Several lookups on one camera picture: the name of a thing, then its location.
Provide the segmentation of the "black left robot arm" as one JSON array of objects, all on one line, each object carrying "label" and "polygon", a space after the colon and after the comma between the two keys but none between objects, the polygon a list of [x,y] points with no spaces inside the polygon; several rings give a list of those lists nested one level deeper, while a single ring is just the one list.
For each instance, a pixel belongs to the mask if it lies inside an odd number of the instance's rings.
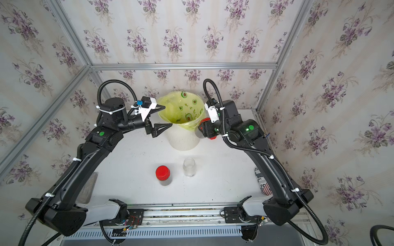
[{"label": "black left robot arm", "polygon": [[118,199],[110,199],[101,206],[91,208],[77,206],[76,199],[98,165],[114,150],[124,134],[145,129],[148,135],[157,137],[172,124],[151,123],[150,116],[165,109],[153,97],[135,99],[130,111],[126,110],[120,97],[102,102],[103,89],[113,83],[126,87],[133,97],[136,96],[133,89],[120,80],[107,80],[98,87],[96,126],[85,142],[77,147],[76,157],[59,180],[41,198],[31,198],[26,204],[25,208],[32,218],[22,233],[18,243],[20,246],[25,245],[36,221],[55,230],[56,236],[70,236],[85,225],[95,222],[102,224],[105,220],[119,225],[127,222],[130,216],[127,204]]}]

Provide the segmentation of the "glass tea jar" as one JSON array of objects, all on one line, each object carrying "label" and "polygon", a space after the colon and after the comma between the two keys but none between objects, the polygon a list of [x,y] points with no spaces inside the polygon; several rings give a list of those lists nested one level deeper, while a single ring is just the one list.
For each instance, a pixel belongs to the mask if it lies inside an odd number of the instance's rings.
[{"label": "glass tea jar", "polygon": [[192,158],[186,158],[183,162],[184,174],[187,177],[193,177],[196,174],[196,162]]}]

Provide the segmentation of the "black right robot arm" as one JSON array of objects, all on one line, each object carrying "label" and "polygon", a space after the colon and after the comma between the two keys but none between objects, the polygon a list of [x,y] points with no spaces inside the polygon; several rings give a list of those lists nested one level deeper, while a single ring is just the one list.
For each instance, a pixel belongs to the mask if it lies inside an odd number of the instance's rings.
[{"label": "black right robot arm", "polygon": [[[239,203],[241,219],[264,216],[279,226],[288,223],[309,241],[322,246],[327,245],[327,232],[318,216],[308,205],[314,197],[312,192],[301,188],[291,178],[273,153],[268,144],[267,135],[258,123],[254,120],[243,121],[235,102],[222,100],[213,80],[204,80],[205,93],[208,92],[207,84],[213,86],[217,99],[208,98],[205,109],[209,118],[200,122],[198,130],[205,138],[213,139],[221,136],[228,147],[245,152],[267,181],[272,192],[272,197],[265,201],[253,199],[251,196],[243,199]],[[315,221],[321,231],[322,239],[314,238],[292,222],[301,208],[305,208]]]}]

